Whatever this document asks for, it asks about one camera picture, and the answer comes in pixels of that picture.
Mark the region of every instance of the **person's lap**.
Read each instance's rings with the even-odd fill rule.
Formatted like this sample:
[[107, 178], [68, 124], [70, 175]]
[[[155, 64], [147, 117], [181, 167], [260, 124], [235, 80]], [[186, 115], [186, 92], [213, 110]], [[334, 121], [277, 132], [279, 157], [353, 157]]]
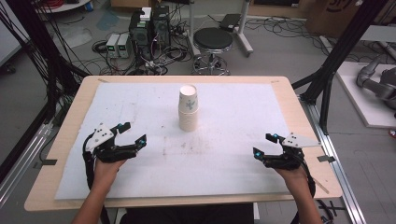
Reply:
[[252, 224], [253, 203], [128, 208], [121, 224]]

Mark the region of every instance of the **person's right arm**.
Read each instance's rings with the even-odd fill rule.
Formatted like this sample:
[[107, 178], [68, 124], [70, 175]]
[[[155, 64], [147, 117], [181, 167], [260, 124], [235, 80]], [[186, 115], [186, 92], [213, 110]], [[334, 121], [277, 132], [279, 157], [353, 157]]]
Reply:
[[291, 195], [297, 204], [302, 224], [322, 224], [320, 214], [309, 191], [303, 167], [296, 170], [276, 170], [284, 179]]

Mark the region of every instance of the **black tape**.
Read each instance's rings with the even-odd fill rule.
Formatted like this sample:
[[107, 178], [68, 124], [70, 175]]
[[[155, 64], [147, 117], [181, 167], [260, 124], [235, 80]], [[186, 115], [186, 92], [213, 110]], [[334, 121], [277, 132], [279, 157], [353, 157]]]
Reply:
[[55, 165], [58, 160], [44, 160], [42, 165]]
[[318, 160], [319, 160], [320, 162], [323, 162], [323, 161], [334, 162], [334, 161], [335, 161], [335, 158], [334, 158], [334, 157], [329, 157], [329, 156], [327, 156], [327, 155], [324, 155], [324, 156], [318, 157]]

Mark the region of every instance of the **stack of paper cups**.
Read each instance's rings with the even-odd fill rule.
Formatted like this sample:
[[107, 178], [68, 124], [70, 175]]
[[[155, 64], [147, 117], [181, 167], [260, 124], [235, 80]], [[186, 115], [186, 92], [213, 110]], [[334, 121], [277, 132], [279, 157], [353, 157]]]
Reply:
[[178, 120], [180, 129], [185, 132], [192, 132], [198, 126], [197, 89], [192, 85], [185, 85], [180, 88]]

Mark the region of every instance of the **stool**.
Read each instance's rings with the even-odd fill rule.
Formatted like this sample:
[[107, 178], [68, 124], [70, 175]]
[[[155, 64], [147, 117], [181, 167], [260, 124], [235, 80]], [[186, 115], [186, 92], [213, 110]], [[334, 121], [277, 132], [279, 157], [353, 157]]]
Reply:
[[194, 60], [193, 71], [202, 74], [208, 70], [210, 75], [230, 75], [227, 70], [227, 63], [224, 59], [216, 56], [231, 48], [233, 37], [224, 30], [210, 27], [197, 31], [193, 37], [193, 44], [198, 50], [208, 55], [199, 56]]

